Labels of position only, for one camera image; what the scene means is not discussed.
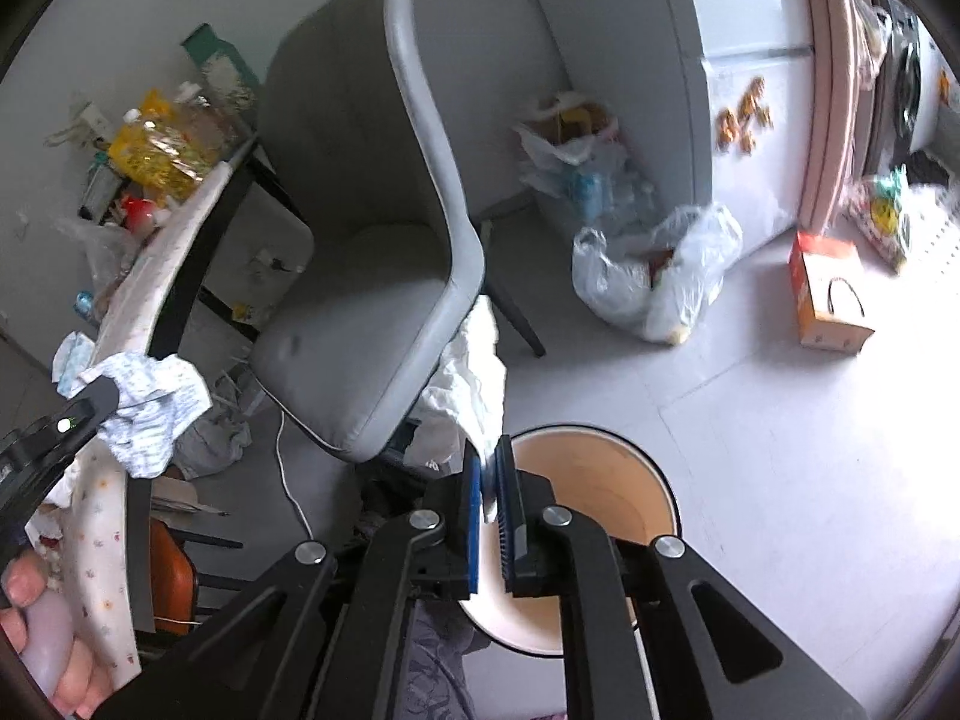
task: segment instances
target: power cord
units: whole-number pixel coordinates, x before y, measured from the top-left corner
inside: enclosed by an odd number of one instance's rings
[[[287,416],[285,415],[283,409],[280,409],[280,427],[277,428],[277,440],[274,442],[274,451],[277,455],[277,465],[280,467],[280,482],[283,484],[283,492],[287,496],[287,500],[290,501],[291,505],[296,511],[296,515],[299,517],[299,521],[304,525],[304,531],[306,535],[310,538],[310,541],[314,541],[313,538],[313,529],[310,527],[310,523],[307,521],[304,510],[301,509],[301,505],[296,502],[296,498],[290,493],[290,488],[287,487],[287,475],[283,471],[283,457],[280,455],[280,436],[283,434],[283,426],[287,423]]]

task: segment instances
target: red object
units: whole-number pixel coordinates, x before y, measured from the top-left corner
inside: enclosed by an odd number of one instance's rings
[[[142,239],[154,231],[154,227],[157,226],[154,220],[157,204],[141,197],[126,196],[120,203],[120,207],[126,215],[124,226],[136,237]]]

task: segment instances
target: chair seat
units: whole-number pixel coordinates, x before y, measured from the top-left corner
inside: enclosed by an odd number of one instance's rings
[[[320,445],[376,456],[469,312],[479,285],[450,283],[436,233],[368,227],[323,247],[257,339],[253,372]]]

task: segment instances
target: cardboard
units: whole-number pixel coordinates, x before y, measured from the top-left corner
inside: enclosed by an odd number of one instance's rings
[[[874,334],[863,265],[850,241],[798,232],[790,252],[800,343],[858,354]]]

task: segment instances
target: tile floor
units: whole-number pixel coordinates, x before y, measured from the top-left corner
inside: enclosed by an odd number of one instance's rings
[[[673,485],[688,541],[871,717],[892,717],[960,602],[960,310],[930,274],[891,279],[861,245],[880,331],[856,358],[803,349],[789,245],[739,263],[690,341],[665,349],[579,303],[568,250],[535,214],[498,221],[488,266],[548,350],[536,360],[501,322],[506,429],[584,422],[642,446]],[[42,371],[1,344],[0,365],[0,431],[53,408]],[[253,576],[299,539],[275,426],[273,410],[258,415],[245,459],[200,482],[202,500],[233,514],[196,529],[248,544],[240,555],[191,547],[201,570]],[[357,507],[349,467],[295,430],[283,450],[318,538],[343,538]],[[256,533],[243,518],[254,506],[270,523]],[[484,720],[563,705],[557,661],[493,647],[467,656],[467,675]]]

